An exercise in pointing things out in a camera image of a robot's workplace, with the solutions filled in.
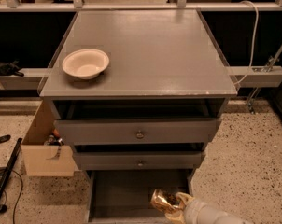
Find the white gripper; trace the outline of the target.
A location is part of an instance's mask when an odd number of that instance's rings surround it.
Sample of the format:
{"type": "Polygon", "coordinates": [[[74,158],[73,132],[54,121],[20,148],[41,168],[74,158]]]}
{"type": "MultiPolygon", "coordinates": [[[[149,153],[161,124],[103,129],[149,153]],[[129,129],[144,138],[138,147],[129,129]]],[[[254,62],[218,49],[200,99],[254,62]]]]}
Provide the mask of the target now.
{"type": "Polygon", "coordinates": [[[201,200],[194,199],[187,193],[178,192],[176,198],[179,200],[180,207],[186,207],[183,212],[177,210],[165,214],[165,217],[173,224],[216,224],[220,217],[218,209],[201,200]]]}

